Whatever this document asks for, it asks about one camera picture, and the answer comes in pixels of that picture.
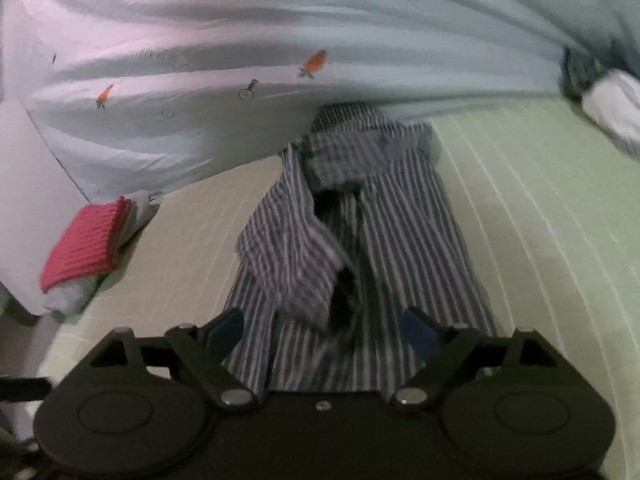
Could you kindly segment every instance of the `orange carrot print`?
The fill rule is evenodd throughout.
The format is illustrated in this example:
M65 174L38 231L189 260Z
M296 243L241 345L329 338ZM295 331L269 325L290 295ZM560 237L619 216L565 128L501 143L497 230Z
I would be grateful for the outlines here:
M104 89L104 92L98 95L98 98L95 100L95 105L97 108L102 108L104 110L104 102L107 100L107 97L109 97L109 92L111 92L112 88L113 85L109 85Z
M314 74L318 72L326 61L326 50L318 50L313 56L311 56L308 61L300 67L300 74L298 77L309 77L311 79L314 78Z

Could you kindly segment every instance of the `red towel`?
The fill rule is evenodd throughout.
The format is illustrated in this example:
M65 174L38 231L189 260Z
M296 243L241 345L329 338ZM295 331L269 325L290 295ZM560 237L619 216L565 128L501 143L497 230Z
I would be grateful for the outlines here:
M111 272L118 263L118 240L131 200L84 206L49 253L40 275L40 288L76 278Z

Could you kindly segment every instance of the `fabric backdrop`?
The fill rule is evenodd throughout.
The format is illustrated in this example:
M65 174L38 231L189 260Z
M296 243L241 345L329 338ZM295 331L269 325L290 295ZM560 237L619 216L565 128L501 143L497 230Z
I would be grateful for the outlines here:
M4 98L93 201L273 153L328 103L411 117L558 92L563 45L602 51L621 20L640 38L640 0L2 2ZM319 50L324 67L299 78Z

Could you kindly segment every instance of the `mattress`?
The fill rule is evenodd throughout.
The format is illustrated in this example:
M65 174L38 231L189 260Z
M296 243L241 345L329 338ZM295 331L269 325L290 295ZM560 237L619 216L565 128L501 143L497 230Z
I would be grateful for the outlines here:
M640 474L640 164L558 99L425 117L433 160L487 303L506 333L543 333L614 407L612 480ZM113 326L159 335L218 314L236 238L281 172L270 157L166 195L40 373L60 380Z

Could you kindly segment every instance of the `black and white striped fabric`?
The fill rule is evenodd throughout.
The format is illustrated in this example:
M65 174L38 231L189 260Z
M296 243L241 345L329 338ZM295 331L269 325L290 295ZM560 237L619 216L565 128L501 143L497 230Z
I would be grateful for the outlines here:
M399 332L410 306L495 334L428 159L430 135L368 105L334 105L283 151L282 177L238 238L225 306L245 318L226 366L259 396L391 396L421 366Z

